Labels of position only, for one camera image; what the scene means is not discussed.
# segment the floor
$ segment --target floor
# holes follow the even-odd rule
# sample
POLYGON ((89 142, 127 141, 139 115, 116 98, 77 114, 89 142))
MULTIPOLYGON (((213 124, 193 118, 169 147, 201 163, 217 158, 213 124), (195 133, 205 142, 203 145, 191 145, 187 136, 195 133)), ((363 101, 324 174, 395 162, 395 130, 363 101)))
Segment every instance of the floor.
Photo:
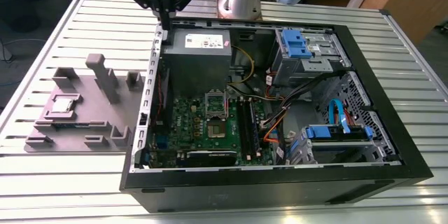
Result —
MULTIPOLYGON (((33 3, 41 18, 41 26, 31 33, 15 33, 0 22, 0 38, 4 42, 15 39, 33 38, 45 40, 57 24, 71 0, 41 0, 33 3)), ((441 80, 448 84, 448 35, 433 30, 425 40, 417 45, 427 61, 433 67, 441 80)), ((0 61, 0 112, 17 88, 19 81, 33 63, 44 43, 40 41, 23 41, 7 46, 16 60, 7 64, 0 61)))

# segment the green circuit board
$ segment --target green circuit board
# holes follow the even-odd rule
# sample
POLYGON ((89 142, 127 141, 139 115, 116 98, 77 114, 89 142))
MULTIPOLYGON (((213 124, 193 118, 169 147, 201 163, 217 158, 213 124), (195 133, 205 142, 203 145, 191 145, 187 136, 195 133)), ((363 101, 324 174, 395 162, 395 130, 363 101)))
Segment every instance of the green circuit board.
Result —
MULTIPOLYGON (((267 165, 272 162, 271 150, 261 150, 260 158, 245 160, 241 157, 241 141, 239 129, 239 117, 236 112, 236 99, 228 99, 221 106, 228 111, 228 117, 207 120, 205 99, 176 98, 173 104, 172 130, 167 136, 167 150, 159 153, 159 161, 165 168, 176 167, 176 155, 179 152, 216 150, 235 151, 237 164, 267 165)), ((253 101, 257 120, 265 117, 261 101, 253 101)), ((219 99, 208 100, 209 107, 220 109, 219 99)))

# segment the yellow cable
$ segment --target yellow cable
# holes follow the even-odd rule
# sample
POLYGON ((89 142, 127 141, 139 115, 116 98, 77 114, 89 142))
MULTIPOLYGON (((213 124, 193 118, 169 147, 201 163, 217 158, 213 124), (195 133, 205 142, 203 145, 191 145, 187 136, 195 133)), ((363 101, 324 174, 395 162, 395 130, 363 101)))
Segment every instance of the yellow cable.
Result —
POLYGON ((244 51, 240 47, 237 46, 232 46, 233 48, 236 48, 244 55, 245 57, 249 59, 249 62, 251 62, 251 73, 249 75, 241 80, 241 81, 236 81, 236 82, 229 82, 229 84, 239 84, 239 83, 243 83, 245 82, 253 75, 253 71, 255 71, 255 61, 252 60, 252 57, 251 55, 247 53, 247 51, 244 51))

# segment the wire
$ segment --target wire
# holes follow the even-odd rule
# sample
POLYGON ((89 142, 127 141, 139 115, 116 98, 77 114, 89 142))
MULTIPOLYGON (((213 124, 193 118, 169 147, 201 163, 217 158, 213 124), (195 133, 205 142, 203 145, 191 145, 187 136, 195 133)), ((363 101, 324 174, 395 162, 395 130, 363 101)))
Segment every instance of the wire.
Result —
POLYGON ((267 134, 264 135, 263 141, 264 142, 279 142, 275 139, 268 138, 271 132, 273 131, 275 127, 279 125, 279 123, 281 122, 283 118, 285 117, 287 113, 284 113, 284 115, 279 118, 279 120, 275 122, 273 126, 271 127, 269 131, 267 132, 267 134))
POLYGON ((20 83, 21 81, 15 81, 12 83, 5 83, 5 84, 0 84, 0 87, 5 87, 5 86, 11 86, 11 85, 15 85, 17 83, 20 83))
POLYGON ((237 46, 232 46, 236 50, 239 50, 244 55, 245 57, 249 59, 249 62, 251 62, 251 73, 249 75, 241 80, 241 81, 235 81, 235 82, 229 82, 228 84, 239 84, 239 83, 243 83, 245 82, 253 75, 253 72, 255 72, 255 62, 252 60, 252 57, 251 55, 247 53, 247 51, 244 51, 240 47, 237 46))
MULTIPOLYGON (((268 73, 268 76, 275 76, 277 72, 271 72, 268 73)), ((271 90, 272 85, 268 85, 265 90, 264 90, 264 96, 265 98, 276 99, 276 97, 269 96, 269 90, 271 90)))
POLYGON ((0 44, 1 44, 1 56, 3 56, 3 61, 7 63, 7 64, 9 64, 9 63, 12 63, 13 62, 13 56, 11 56, 11 58, 9 58, 9 60, 7 60, 7 56, 5 56, 5 44, 3 44, 3 40, 1 40, 1 38, 0 38, 0 44))
POLYGON ((248 94, 248 93, 244 93, 240 89, 237 89, 233 85, 228 84, 228 86, 243 96, 245 97, 255 97, 255 98, 259 98, 261 100, 265 100, 265 101, 275 101, 275 99, 268 99, 268 98, 264 98, 259 95, 255 95, 255 94, 248 94))
POLYGON ((276 97, 269 96, 269 90, 271 90, 271 88, 272 88, 272 86, 268 85, 268 86, 267 86, 267 89, 264 90, 264 97, 265 97, 265 98, 269 98, 269 99, 276 99, 276 97))
POLYGON ((13 43, 17 43, 17 42, 21 42, 21 41, 41 41, 41 42, 47 42, 45 40, 43 40, 43 39, 16 39, 16 40, 13 40, 13 41, 9 41, 9 42, 7 42, 7 43, 3 43, 3 40, 1 40, 1 38, 0 38, 0 44, 1 44, 1 56, 3 56, 3 61, 5 62, 5 63, 12 63, 13 61, 15 61, 15 58, 13 58, 13 56, 11 56, 11 58, 9 58, 9 60, 7 60, 7 56, 5 56, 5 45, 9 45, 9 44, 13 44, 13 43))

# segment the blue plastic clip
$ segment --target blue plastic clip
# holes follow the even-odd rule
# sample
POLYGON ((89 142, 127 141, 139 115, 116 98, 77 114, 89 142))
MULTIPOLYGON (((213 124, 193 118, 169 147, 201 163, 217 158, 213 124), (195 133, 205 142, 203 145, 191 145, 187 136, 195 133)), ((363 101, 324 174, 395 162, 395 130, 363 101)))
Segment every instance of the blue plastic clip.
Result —
POLYGON ((308 51, 307 40, 303 38, 300 31, 283 30, 281 33, 289 57, 309 59, 312 57, 312 53, 308 51))
POLYGON ((371 127, 365 126, 364 128, 368 139, 373 138, 373 130, 371 127))
POLYGON ((344 133, 349 133, 351 132, 351 128, 348 128, 348 123, 347 123, 347 117, 344 114, 344 106, 343 106, 343 102, 337 99, 332 99, 329 101, 329 108, 328 108, 328 121, 331 124, 335 124, 335 105, 337 106, 337 112, 339 112, 339 121, 340 124, 343 125, 343 131, 344 133))

